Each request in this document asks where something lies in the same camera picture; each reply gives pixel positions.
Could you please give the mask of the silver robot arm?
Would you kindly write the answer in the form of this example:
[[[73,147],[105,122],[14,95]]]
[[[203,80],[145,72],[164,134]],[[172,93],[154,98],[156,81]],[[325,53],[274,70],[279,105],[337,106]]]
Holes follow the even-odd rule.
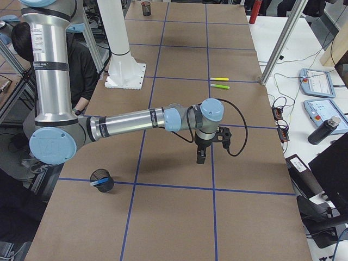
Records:
[[[52,165],[71,159],[84,145],[112,135],[150,128],[169,132],[189,130],[197,145],[197,163],[203,164],[206,149],[214,142],[225,149],[231,133],[221,127],[223,104],[208,98],[187,108],[168,107],[108,116],[77,116],[71,107],[66,30],[83,20],[82,1],[22,1],[21,13],[30,26],[33,68],[38,89],[39,113],[29,139],[32,154]]]

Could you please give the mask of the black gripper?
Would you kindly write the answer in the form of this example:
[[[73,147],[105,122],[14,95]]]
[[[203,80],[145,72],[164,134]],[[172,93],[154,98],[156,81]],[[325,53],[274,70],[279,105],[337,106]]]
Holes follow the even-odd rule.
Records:
[[[206,148],[214,142],[222,143],[224,149],[229,151],[232,133],[227,127],[218,127],[212,133],[205,133],[198,129],[195,132],[195,144],[197,145],[197,164],[204,164],[206,160]]]

